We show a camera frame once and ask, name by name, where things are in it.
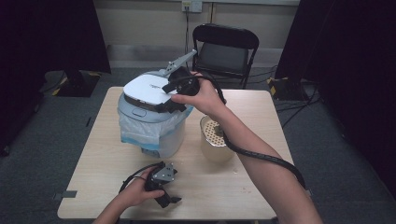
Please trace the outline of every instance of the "chair seat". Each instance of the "chair seat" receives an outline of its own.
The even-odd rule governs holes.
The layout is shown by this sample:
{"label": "chair seat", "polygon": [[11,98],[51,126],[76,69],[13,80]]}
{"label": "chair seat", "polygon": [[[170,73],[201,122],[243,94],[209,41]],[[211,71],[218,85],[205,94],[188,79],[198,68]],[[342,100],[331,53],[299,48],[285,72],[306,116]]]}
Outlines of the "chair seat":
{"label": "chair seat", "polygon": [[222,73],[244,75],[248,50],[204,43],[196,62],[197,69],[219,70]]}

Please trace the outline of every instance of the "gray floor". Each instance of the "gray floor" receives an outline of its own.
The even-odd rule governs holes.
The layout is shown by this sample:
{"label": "gray floor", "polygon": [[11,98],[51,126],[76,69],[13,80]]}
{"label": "gray floor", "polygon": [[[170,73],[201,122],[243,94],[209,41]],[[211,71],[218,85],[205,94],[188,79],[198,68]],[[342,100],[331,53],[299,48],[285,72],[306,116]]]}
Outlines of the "gray floor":
{"label": "gray floor", "polygon": [[[146,71],[163,68],[162,60],[156,66],[152,61],[138,64],[140,67],[135,68],[113,66],[112,74],[102,75],[90,98],[54,97],[51,91],[46,92],[38,112],[10,145],[10,156],[0,159],[0,223],[92,222],[59,219],[60,202],[52,197],[67,188],[106,90],[123,86]],[[274,69],[253,68],[247,88],[268,91],[265,79]],[[43,90],[61,76],[62,72],[48,73]],[[222,82],[227,82],[221,84],[224,89],[240,88],[235,81]],[[313,93],[313,87],[305,85],[308,94]],[[274,104],[284,124],[297,110],[287,108],[302,102],[274,100]],[[294,163],[312,189],[325,223],[396,223],[395,201],[370,164],[342,137],[337,118],[325,104],[318,101],[307,106],[284,127],[284,133]]]}

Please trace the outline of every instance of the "chair backrest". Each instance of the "chair backrest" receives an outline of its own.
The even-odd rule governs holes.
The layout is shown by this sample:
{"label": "chair backrest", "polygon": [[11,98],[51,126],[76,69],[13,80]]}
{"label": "chair backrest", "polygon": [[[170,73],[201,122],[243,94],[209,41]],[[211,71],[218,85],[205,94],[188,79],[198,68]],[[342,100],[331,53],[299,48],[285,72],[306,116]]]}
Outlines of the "chair backrest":
{"label": "chair backrest", "polygon": [[196,49],[197,41],[255,51],[260,44],[259,38],[247,29],[214,23],[197,26],[192,32],[192,39]]}

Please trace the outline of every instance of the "person's right hand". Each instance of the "person's right hand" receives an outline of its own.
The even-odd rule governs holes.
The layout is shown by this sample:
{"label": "person's right hand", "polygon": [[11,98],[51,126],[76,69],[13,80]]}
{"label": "person's right hand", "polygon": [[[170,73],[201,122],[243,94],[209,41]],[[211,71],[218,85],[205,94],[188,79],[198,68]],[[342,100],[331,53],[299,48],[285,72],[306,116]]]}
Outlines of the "person's right hand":
{"label": "person's right hand", "polygon": [[194,96],[175,94],[172,95],[172,101],[184,105],[193,105],[199,111],[207,114],[209,117],[217,117],[221,109],[225,107],[224,103],[220,100],[218,93],[209,80],[199,78],[200,90]]}

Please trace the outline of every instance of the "tabletop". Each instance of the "tabletop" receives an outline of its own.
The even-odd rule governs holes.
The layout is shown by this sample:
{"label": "tabletop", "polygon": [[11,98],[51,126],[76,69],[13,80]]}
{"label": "tabletop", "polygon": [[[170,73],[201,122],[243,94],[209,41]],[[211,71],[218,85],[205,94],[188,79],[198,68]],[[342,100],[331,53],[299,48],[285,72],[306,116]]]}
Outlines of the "tabletop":
{"label": "tabletop", "polygon": [[[200,149],[200,120],[193,109],[186,119],[184,141],[168,159],[141,153],[139,147],[120,141],[117,105],[122,87],[108,90],[67,190],[58,216],[65,219],[96,218],[118,194],[122,181],[140,168],[158,161],[172,162],[178,173],[164,185],[179,203],[161,208],[155,200],[128,208],[121,218],[133,220],[260,220],[275,217],[274,210],[251,182],[237,156],[214,163]],[[227,106],[280,156],[292,158],[268,91],[223,90]]]}

